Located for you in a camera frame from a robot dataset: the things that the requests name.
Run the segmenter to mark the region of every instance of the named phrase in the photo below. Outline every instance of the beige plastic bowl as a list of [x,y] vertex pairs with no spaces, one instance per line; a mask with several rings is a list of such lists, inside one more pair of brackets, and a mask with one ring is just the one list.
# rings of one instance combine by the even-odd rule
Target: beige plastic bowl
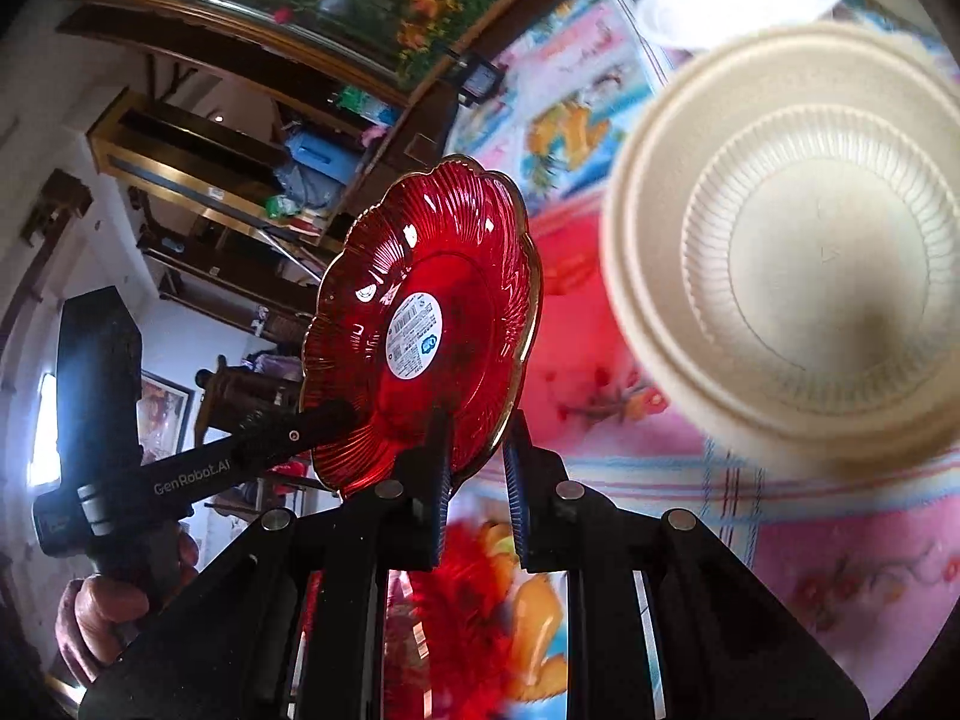
[[604,279],[697,425],[792,476],[915,463],[960,427],[960,103],[818,23],[691,62],[617,158]]

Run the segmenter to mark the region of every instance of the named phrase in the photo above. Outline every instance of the human hand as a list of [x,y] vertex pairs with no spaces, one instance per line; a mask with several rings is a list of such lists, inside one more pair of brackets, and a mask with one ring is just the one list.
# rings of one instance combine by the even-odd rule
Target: human hand
[[[182,589],[197,576],[200,550],[187,533],[181,533],[178,546]],[[126,581],[97,574],[66,586],[56,610],[56,645],[81,685],[90,685],[123,652],[115,626],[138,620],[149,610],[146,594]]]

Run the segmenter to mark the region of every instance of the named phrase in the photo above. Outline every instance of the painting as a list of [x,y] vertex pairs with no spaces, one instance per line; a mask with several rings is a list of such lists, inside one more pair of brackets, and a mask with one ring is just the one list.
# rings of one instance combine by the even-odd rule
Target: painting
[[136,432],[145,466],[181,451],[193,391],[145,371],[142,378],[143,395],[136,404]]

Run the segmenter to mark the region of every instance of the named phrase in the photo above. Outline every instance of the product label sticker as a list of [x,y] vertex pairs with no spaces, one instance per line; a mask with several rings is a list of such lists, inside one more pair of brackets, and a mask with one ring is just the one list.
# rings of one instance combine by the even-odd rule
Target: product label sticker
[[387,365],[398,379],[416,379],[440,348],[443,314],[433,295],[408,295],[387,329]]

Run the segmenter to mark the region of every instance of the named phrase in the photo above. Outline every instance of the scalloped plate rim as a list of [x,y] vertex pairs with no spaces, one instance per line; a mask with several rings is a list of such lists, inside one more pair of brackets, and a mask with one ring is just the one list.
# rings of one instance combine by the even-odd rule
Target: scalloped plate rim
[[[448,154],[448,156],[440,159],[431,170],[410,170],[409,172],[405,172],[403,175],[397,177],[397,179],[387,187],[387,190],[384,191],[381,199],[376,201],[375,204],[371,205],[370,208],[363,210],[363,212],[358,215],[358,217],[350,225],[349,230],[347,230],[346,237],[344,237],[343,250],[340,251],[330,261],[326,271],[323,272],[323,277],[320,279],[320,284],[317,286],[317,308],[314,311],[312,319],[310,319],[310,325],[307,328],[306,335],[304,335],[304,343],[301,345],[301,369],[304,372],[304,384],[301,386],[301,395],[299,396],[299,410],[301,412],[304,410],[304,394],[306,393],[307,385],[310,379],[310,372],[307,370],[304,362],[304,351],[307,340],[309,339],[310,334],[313,332],[317,317],[320,315],[320,295],[323,293],[323,284],[325,284],[326,279],[328,279],[330,274],[333,272],[333,269],[336,268],[341,258],[347,253],[347,244],[349,243],[350,236],[353,234],[354,229],[356,229],[357,225],[359,225],[368,215],[378,211],[387,201],[387,198],[390,196],[391,192],[395,191],[395,188],[400,186],[400,184],[402,184],[404,181],[417,176],[429,177],[430,175],[433,175],[433,173],[436,172],[440,166],[449,163],[456,163],[467,167],[478,178],[491,178],[497,183],[501,184],[503,188],[507,190],[507,194],[510,196],[512,210],[514,210],[515,225],[517,225],[515,228],[517,242],[520,245],[520,250],[523,252],[523,256],[527,261],[527,265],[530,268],[530,283],[527,290],[529,310],[527,311],[527,317],[523,324],[523,329],[520,332],[520,339],[515,345],[510,384],[507,387],[507,396],[504,401],[503,409],[501,410],[496,422],[493,424],[493,429],[491,430],[491,434],[488,436],[488,440],[484,442],[483,447],[479,452],[477,452],[477,455],[459,471],[451,472],[450,483],[453,487],[453,491],[456,493],[456,490],[458,490],[462,483],[476,474],[477,471],[482,469],[487,461],[491,459],[493,453],[496,452],[496,448],[498,445],[500,445],[501,440],[503,440],[503,434],[506,432],[507,424],[510,422],[510,417],[517,409],[518,402],[520,402],[520,393],[522,392],[523,380],[526,376],[526,364],[528,358],[530,357],[530,350],[534,346],[536,329],[538,328],[539,320],[541,319],[542,306],[544,306],[544,269],[542,268],[541,258],[539,258],[539,252],[536,249],[536,244],[534,244],[533,237],[530,235],[530,223],[527,218],[526,205],[523,202],[523,196],[520,194],[520,189],[517,189],[517,185],[515,184],[514,180],[512,180],[512,178],[509,175],[506,175],[504,172],[500,172],[499,170],[485,170],[479,162],[472,157],[466,156],[465,154]],[[310,460],[311,464],[314,464],[312,449],[310,450]],[[322,479],[320,479],[320,483],[325,485],[325,482]],[[327,487],[327,489],[330,491],[330,493],[336,493],[342,497],[342,493],[340,493],[339,490],[335,490],[334,488],[330,487]]]

